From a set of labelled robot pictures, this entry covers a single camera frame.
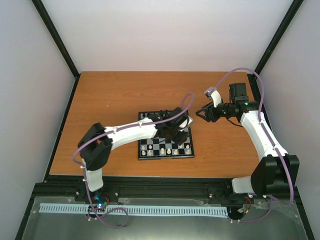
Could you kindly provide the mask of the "black magnetic chess board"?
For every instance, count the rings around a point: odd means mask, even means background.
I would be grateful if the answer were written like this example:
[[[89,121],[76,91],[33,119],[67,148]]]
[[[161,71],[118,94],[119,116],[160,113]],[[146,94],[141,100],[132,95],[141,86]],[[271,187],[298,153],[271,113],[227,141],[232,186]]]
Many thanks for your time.
[[[138,141],[137,159],[142,160],[158,160],[158,159],[183,159],[194,158],[195,151],[193,146],[191,127],[188,127],[188,138],[182,145],[177,145],[173,141],[165,139],[165,130],[169,129],[182,129],[180,125],[187,119],[189,113],[186,111],[181,116],[176,117],[170,121],[156,124],[158,129],[155,136]],[[161,154],[160,150],[164,148],[165,153]],[[167,154],[167,149],[171,149],[171,154]],[[148,151],[152,150],[152,155],[148,155]]]

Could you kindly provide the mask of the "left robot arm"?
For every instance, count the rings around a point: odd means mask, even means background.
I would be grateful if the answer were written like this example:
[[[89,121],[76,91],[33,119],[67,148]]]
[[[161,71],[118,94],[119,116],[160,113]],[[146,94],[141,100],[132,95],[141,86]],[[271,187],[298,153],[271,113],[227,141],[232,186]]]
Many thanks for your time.
[[[186,109],[147,113],[142,119],[119,126],[104,127],[95,123],[78,143],[72,160],[83,169],[86,195],[92,201],[103,198],[102,168],[107,164],[111,151],[131,142],[162,138],[177,145],[187,141],[186,130],[193,123]],[[76,160],[79,154],[81,161]]]

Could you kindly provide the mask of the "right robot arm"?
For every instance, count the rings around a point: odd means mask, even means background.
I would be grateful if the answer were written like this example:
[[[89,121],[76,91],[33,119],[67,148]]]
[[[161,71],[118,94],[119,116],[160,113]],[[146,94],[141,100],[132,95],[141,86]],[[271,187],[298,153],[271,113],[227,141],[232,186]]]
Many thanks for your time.
[[[219,92],[208,88],[204,94],[210,103],[196,112],[207,122],[220,118],[236,118],[247,131],[258,154],[259,163],[250,176],[236,177],[231,185],[236,194],[269,196],[294,194],[294,184],[299,169],[299,159],[290,155],[275,138],[257,101],[250,101],[245,83],[229,85],[229,102],[223,102]]]

